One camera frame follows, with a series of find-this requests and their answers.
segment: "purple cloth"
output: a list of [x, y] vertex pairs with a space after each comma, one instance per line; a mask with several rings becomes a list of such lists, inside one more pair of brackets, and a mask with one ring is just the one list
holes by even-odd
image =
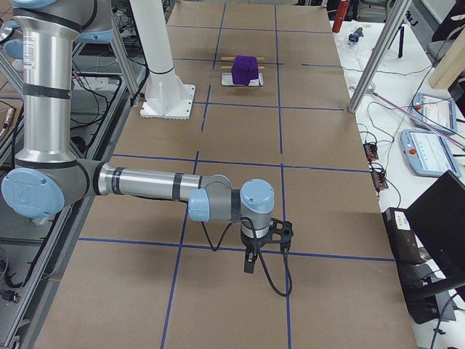
[[231, 69], [234, 85], [248, 86], [250, 80], [259, 78], [259, 64], [253, 56], [235, 56]]

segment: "sticker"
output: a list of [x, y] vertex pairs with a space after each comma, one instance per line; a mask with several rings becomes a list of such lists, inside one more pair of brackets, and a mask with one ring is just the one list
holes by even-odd
[[396, 211], [394, 214], [397, 229], [410, 230], [410, 224], [408, 224], [407, 217], [405, 216], [404, 212]]
[[23, 67], [36, 69], [36, 40], [33, 36], [23, 38]]

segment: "red bottle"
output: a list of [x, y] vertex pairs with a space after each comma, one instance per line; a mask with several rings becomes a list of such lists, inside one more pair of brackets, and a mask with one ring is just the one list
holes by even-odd
[[346, 17], [347, 9], [349, 8], [349, 0], [341, 0], [337, 8], [336, 18], [334, 18], [333, 33], [338, 33], [341, 30], [342, 22]]

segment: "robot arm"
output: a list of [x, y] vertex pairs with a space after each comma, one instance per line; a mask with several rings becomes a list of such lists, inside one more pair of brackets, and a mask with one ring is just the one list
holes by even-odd
[[[77, 159], [69, 149], [73, 42], [82, 36], [111, 40], [110, 0], [11, 1], [24, 36], [25, 134], [24, 148], [15, 156], [19, 168], [1, 184], [9, 206], [23, 216], [40, 218], [82, 198], [110, 193], [186, 201], [192, 220], [240, 223], [245, 272], [253, 273], [265, 244], [280, 244], [287, 254], [292, 226], [271, 218], [274, 191], [264, 180], [250, 180], [238, 190], [223, 176], [127, 169]], [[153, 1], [159, 4], [164, 24], [161, 2]]]

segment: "computer monitor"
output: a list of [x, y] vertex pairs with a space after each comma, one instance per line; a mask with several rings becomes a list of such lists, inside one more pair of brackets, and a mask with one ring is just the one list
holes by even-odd
[[446, 276], [426, 286], [403, 284], [409, 310], [451, 289], [465, 300], [465, 185], [451, 171], [445, 172], [407, 208], [405, 216]]

